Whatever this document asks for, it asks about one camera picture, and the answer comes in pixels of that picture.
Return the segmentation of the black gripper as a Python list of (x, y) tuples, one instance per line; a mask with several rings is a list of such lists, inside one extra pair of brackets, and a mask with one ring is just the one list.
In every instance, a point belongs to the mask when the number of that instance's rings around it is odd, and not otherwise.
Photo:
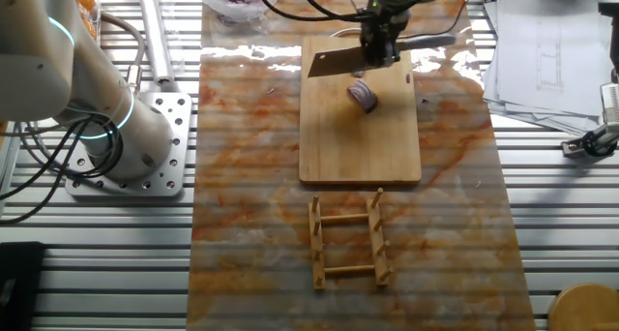
[(395, 15), (373, 15), (361, 23), (362, 48), (370, 52), (365, 56), (368, 69), (389, 68), (400, 61), (398, 36), (408, 22), (406, 10)]

